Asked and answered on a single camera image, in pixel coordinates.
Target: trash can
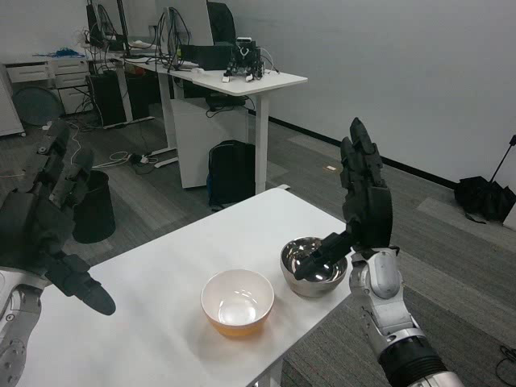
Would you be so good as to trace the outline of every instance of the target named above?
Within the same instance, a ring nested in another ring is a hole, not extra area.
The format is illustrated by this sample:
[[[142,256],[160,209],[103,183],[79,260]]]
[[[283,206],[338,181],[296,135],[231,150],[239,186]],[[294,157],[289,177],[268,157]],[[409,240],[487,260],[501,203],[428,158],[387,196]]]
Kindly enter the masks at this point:
[[[109,180],[104,172],[92,171],[89,175],[88,193],[73,214],[73,238],[79,243],[100,242],[116,229]]]

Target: metal bowl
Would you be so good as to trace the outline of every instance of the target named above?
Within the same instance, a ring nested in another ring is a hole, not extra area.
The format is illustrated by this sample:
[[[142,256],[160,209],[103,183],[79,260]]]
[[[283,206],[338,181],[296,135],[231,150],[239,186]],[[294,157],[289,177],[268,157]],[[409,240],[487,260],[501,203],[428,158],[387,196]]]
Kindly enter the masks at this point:
[[[325,264],[316,273],[304,280],[296,280],[293,274],[310,254],[321,246],[322,240],[305,237],[288,242],[281,250],[281,271],[289,287],[297,294],[305,297],[321,297],[331,292],[342,282],[346,274],[347,260],[343,257],[336,264]]]

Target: robotic hand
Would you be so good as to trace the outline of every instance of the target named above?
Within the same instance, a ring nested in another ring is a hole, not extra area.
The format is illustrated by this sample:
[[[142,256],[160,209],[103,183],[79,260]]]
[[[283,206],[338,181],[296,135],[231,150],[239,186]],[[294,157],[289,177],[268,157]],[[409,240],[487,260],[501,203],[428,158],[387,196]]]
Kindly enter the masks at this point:
[[[251,38],[238,38],[231,50],[231,59],[223,75],[223,83],[230,77],[244,73],[247,82],[260,80],[264,75],[264,62],[261,60],[260,48]]]
[[[110,315],[110,295],[88,274],[89,265],[61,251],[73,232],[73,207],[87,193],[93,154],[80,150],[63,171],[69,139],[57,121],[26,168],[20,187],[0,208],[0,386],[15,386],[22,375],[29,336],[40,318],[40,295],[53,283],[94,310]]]
[[[449,372],[403,302],[399,248],[390,247],[393,208],[381,178],[377,145],[364,124],[354,119],[350,140],[341,144],[343,214],[347,229],[327,236],[294,274],[301,280],[318,266],[334,264],[352,252],[350,287],[360,301],[365,337],[394,387],[464,387]]]

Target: ceramic bowl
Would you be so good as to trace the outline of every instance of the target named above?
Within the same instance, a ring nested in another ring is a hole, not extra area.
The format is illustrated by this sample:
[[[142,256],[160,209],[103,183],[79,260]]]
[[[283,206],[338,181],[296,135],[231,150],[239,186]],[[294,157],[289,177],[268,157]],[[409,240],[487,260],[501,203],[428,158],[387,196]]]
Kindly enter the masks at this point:
[[[229,336],[259,331],[273,303],[274,290],[267,278],[243,269],[216,274],[201,293],[202,309],[210,323]]]

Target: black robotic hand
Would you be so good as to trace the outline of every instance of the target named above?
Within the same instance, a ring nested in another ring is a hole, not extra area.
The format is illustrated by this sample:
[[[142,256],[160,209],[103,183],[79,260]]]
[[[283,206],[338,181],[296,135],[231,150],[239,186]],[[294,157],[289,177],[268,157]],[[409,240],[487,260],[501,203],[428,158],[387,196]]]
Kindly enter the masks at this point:
[[[0,266],[45,276],[66,296],[113,314],[111,296],[88,274],[89,265],[61,251],[75,227],[73,207],[87,193],[93,153],[80,150],[65,168],[69,128],[54,122],[26,167],[20,186],[0,208]]]
[[[364,124],[354,119],[351,139],[340,145],[343,171],[342,187],[347,189],[342,206],[346,231],[327,236],[321,247],[296,270],[297,280],[307,278],[324,264],[335,264],[351,252],[387,248],[393,228],[393,204],[389,188],[381,178],[383,163],[375,143]]]

